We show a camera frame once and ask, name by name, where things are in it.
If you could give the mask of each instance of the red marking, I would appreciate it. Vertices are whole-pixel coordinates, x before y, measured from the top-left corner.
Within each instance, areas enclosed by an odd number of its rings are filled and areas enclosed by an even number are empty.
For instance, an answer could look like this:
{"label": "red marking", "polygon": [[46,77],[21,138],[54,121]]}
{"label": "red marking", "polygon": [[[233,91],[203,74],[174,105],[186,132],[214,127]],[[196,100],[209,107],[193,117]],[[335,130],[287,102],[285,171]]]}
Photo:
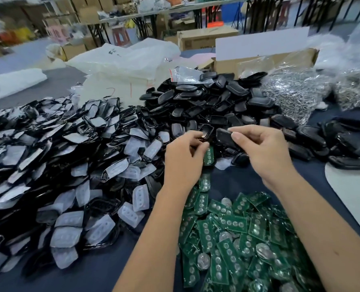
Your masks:
{"label": "red marking", "polygon": [[106,88],[106,89],[113,89],[113,91],[112,91],[112,93],[111,93],[110,96],[113,96],[113,95],[114,95],[114,93],[115,93],[115,88],[110,87],[110,88]]}

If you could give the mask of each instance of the table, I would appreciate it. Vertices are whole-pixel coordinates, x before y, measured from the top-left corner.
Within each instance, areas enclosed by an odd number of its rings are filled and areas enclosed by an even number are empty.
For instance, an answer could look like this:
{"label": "table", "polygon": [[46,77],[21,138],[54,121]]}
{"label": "table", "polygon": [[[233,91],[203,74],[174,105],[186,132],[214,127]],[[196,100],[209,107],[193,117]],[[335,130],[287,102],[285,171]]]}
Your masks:
{"label": "table", "polygon": [[120,22],[120,21],[125,21],[128,19],[133,19],[139,29],[139,32],[142,34],[143,38],[145,39],[148,37],[145,17],[149,17],[151,25],[152,25],[153,36],[154,36],[154,38],[157,39],[157,27],[156,27],[155,21],[157,19],[158,14],[171,14],[171,13],[193,11],[194,18],[195,18],[195,28],[199,29],[199,28],[203,27],[202,26],[202,11],[201,11],[202,8],[211,8],[212,6],[220,6],[220,5],[224,5],[224,4],[231,4],[231,3],[245,2],[245,1],[247,1],[247,0],[219,0],[219,1],[204,2],[204,3],[189,3],[189,4],[171,7],[169,9],[164,9],[164,10],[150,11],[150,12],[143,12],[143,13],[124,15],[124,16],[119,16],[119,17],[117,16],[117,17],[111,17],[111,18],[107,18],[107,19],[101,19],[98,23],[87,24],[87,26],[88,26],[88,29],[90,30],[92,37],[94,38],[95,44],[96,44],[96,40],[95,40],[96,35],[99,37],[100,42],[102,44],[104,44],[105,39],[103,37],[103,31],[105,32],[105,34],[107,36],[107,40],[109,41],[108,34],[105,29],[105,24],[108,24],[111,22]]}
{"label": "table", "polygon": [[[48,76],[47,81],[5,98],[0,108],[7,108],[8,102],[10,102],[10,107],[15,106],[17,98],[23,98],[20,103],[24,104],[35,99],[39,100],[45,96],[51,96],[51,94],[55,98],[65,96],[66,89],[74,85],[76,80],[80,80],[80,77],[82,78],[84,75],[80,71],[70,67],[47,71],[45,73]],[[66,84],[62,78],[70,78],[70,82]],[[63,86],[59,87],[58,83],[61,82],[63,82]],[[327,121],[333,117],[342,115],[360,119],[360,109],[341,112],[336,105],[333,105],[325,112],[315,111],[310,118],[309,124],[316,125],[318,122]],[[299,173],[338,211],[358,235],[360,235],[360,226],[326,181],[324,176],[324,163],[317,160],[312,162],[294,160],[294,165]],[[212,199],[221,200],[221,198],[227,196],[233,200],[240,191],[266,191],[271,194],[272,199],[277,202],[276,197],[265,188],[261,178],[251,166],[246,168],[229,167],[224,171],[214,168],[211,174],[211,190],[209,191],[209,195]],[[137,240],[138,238],[135,235],[126,232],[120,236],[119,240],[113,246],[102,250],[90,251],[85,256],[80,257],[70,268],[60,270],[55,266],[46,271],[45,274],[34,279],[24,279],[21,277],[22,266],[24,262],[26,262],[27,257],[23,258],[12,271],[0,274],[0,292],[111,292]],[[201,285],[202,280],[194,289],[187,289],[187,291],[198,292]],[[185,291],[182,287],[182,271],[178,257],[174,291]]]}

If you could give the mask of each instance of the floor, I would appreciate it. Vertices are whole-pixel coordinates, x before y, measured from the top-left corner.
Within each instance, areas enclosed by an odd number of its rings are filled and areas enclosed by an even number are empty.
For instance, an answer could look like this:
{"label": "floor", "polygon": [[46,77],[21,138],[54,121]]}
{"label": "floor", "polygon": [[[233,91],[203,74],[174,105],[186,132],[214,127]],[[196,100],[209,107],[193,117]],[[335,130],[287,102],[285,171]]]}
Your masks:
{"label": "floor", "polygon": [[[306,8],[306,6],[308,6],[308,2],[304,1],[301,7],[301,11],[303,11]],[[222,19],[229,26],[231,26],[237,8],[238,8],[237,3],[227,4],[222,7]],[[299,8],[299,4],[293,4],[291,6],[291,9],[289,11],[287,28],[291,28],[294,26],[298,8]],[[356,27],[357,23],[354,22],[354,19],[356,18],[358,12],[360,11],[360,0],[355,1],[352,4],[346,18],[343,19],[347,9],[348,9],[348,3],[343,5],[340,14],[338,15],[337,22],[333,27],[333,30],[331,31],[332,34],[341,36],[345,40],[348,39],[349,34]],[[330,25],[326,24],[324,27],[320,29],[320,32],[327,33],[329,31],[329,27]],[[316,30],[317,30],[316,28],[311,28],[310,35],[316,34]],[[138,38],[136,36],[136,30],[128,29],[128,33],[131,42],[133,44],[137,43]],[[52,41],[50,39],[45,38],[13,47],[14,53],[5,55],[0,58],[0,74],[31,68],[31,67],[47,69],[50,63],[46,57],[45,49],[46,46],[51,43]],[[192,56],[193,54],[192,53],[188,54],[186,52],[184,53],[184,55],[185,57],[189,57]]]}

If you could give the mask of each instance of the pile of green circuit boards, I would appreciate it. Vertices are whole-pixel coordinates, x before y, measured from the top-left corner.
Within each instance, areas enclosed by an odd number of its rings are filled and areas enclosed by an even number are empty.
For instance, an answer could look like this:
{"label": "pile of green circuit boards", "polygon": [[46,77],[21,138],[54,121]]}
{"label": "pile of green circuit boards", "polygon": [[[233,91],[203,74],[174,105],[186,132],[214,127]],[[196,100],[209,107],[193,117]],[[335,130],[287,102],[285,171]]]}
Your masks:
{"label": "pile of green circuit boards", "polygon": [[209,198],[202,174],[183,211],[178,245],[184,287],[205,273],[201,292],[324,291],[281,206],[264,192]]}

